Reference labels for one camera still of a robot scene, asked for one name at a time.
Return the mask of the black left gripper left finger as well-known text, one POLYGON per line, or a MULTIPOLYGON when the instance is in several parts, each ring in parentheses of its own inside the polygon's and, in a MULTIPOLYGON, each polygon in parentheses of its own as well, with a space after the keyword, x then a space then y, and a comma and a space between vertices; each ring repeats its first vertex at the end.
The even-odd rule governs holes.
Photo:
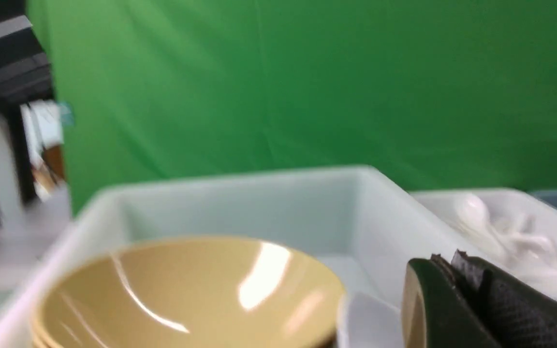
POLYGON ((459 286, 458 273, 440 255, 413 258, 422 286, 427 323, 427 348, 499 348, 501 344, 482 324, 459 286))

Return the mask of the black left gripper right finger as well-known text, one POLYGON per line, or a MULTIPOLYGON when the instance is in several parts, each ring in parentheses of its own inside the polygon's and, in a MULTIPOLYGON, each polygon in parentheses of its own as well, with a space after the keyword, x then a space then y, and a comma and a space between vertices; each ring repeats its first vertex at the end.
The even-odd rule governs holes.
POLYGON ((467 303, 502 348, 557 348, 557 301, 464 251, 451 265, 467 303))

